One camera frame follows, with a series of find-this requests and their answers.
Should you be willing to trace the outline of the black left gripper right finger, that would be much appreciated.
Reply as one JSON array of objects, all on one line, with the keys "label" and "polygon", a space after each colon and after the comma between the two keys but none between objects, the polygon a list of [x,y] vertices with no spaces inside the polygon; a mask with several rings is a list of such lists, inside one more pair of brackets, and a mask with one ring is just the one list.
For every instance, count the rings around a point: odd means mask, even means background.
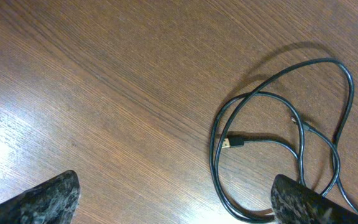
[{"label": "black left gripper right finger", "polygon": [[270,201],[278,223],[358,224],[357,214],[283,174],[274,179]]}]

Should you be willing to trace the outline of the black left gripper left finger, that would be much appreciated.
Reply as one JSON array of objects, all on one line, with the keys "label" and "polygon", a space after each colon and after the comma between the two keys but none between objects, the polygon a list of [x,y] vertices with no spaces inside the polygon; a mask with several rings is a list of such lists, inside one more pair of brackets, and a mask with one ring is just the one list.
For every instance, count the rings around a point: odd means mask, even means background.
[{"label": "black left gripper left finger", "polygon": [[0,223],[72,222],[80,197],[75,171],[67,170],[0,204]]}]

